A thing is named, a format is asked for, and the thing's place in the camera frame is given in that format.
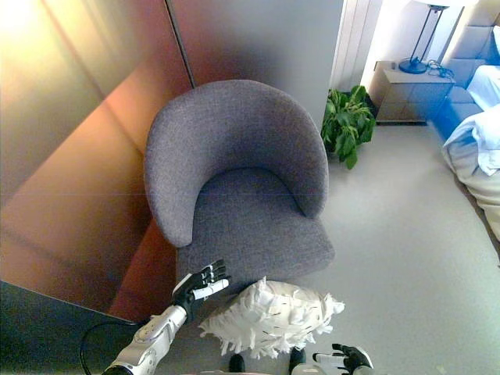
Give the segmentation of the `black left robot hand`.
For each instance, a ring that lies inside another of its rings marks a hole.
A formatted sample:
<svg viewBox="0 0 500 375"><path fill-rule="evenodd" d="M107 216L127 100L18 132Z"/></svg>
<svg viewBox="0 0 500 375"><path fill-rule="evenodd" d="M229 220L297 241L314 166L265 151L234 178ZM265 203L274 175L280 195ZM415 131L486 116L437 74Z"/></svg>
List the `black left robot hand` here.
<svg viewBox="0 0 500 375"><path fill-rule="evenodd" d="M227 288L229 283L225 262L219 259L197 273L187 274L173 290L173 304L184 309L185 323L190 323L202 301Z"/></svg>

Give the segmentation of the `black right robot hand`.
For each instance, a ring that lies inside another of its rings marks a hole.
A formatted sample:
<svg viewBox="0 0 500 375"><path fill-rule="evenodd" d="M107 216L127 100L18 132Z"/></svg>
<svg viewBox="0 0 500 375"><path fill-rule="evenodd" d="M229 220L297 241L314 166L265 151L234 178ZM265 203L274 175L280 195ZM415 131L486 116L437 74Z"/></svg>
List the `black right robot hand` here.
<svg viewBox="0 0 500 375"><path fill-rule="evenodd" d="M333 352L325 354L316 352L312 355L314 362L322 366L346 370L348 374L353 374L358 368L367 367L372 369L373 362L369 355L360 347L332 344Z"/></svg>

